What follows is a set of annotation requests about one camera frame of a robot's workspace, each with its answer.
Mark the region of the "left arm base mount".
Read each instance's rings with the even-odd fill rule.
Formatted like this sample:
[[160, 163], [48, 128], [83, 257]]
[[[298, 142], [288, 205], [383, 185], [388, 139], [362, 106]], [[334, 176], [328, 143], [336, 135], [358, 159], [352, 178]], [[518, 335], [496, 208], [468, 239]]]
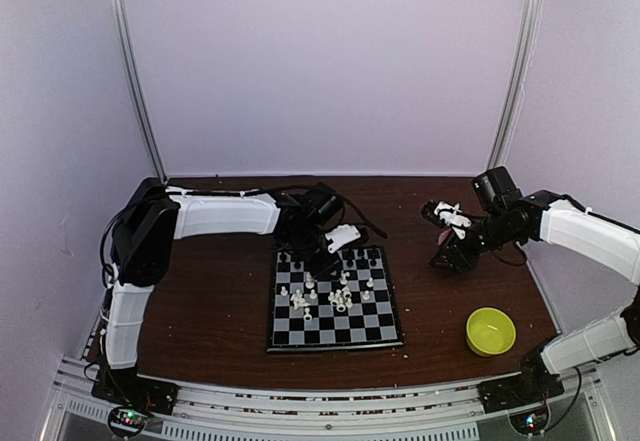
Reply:
[[171, 415], [178, 395], [174, 383], [136, 378], [131, 385], [118, 386], [109, 377], [93, 383], [93, 397], [114, 404], [106, 425], [113, 435], [128, 439], [140, 435], [157, 415]]

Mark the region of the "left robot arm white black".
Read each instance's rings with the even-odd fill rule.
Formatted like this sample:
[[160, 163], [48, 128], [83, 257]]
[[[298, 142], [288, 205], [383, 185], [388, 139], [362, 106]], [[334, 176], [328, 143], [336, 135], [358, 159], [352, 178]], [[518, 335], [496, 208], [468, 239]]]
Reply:
[[373, 224], [327, 223], [349, 199], [319, 182], [311, 186], [206, 191], [144, 179], [111, 221], [111, 251], [101, 255], [106, 276], [106, 333], [102, 352], [110, 369], [106, 390], [123, 405], [137, 403], [144, 385], [131, 372], [151, 293], [167, 274], [175, 241], [200, 235], [271, 236], [316, 278], [336, 269], [341, 248], [364, 241]]

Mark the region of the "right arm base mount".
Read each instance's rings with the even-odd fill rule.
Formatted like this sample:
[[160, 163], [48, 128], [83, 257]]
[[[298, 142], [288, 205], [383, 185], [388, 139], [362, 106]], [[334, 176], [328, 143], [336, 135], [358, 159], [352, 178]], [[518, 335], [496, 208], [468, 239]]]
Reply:
[[486, 414], [506, 411], [511, 427], [527, 437], [542, 435], [552, 424], [549, 401], [564, 393], [559, 375], [520, 373], [477, 386]]

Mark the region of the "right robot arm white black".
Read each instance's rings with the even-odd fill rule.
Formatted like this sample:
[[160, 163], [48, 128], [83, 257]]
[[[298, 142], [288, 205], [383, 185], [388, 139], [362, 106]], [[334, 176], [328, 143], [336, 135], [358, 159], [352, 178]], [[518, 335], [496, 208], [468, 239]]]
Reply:
[[550, 387], [551, 375], [638, 353], [638, 229], [568, 194], [523, 194], [503, 166], [476, 176], [471, 185], [479, 215], [444, 200], [421, 209], [442, 231], [431, 266], [467, 273], [485, 253], [530, 243], [528, 266], [562, 329], [523, 359], [512, 384], [517, 399], [535, 401]]

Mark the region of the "black white chessboard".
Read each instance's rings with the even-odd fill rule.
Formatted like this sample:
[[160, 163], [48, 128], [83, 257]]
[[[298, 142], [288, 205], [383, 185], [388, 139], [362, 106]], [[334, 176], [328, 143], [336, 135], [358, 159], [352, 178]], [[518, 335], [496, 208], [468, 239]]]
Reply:
[[272, 263], [269, 353], [396, 348], [404, 345], [394, 286], [381, 246], [338, 252], [326, 279], [280, 251]]

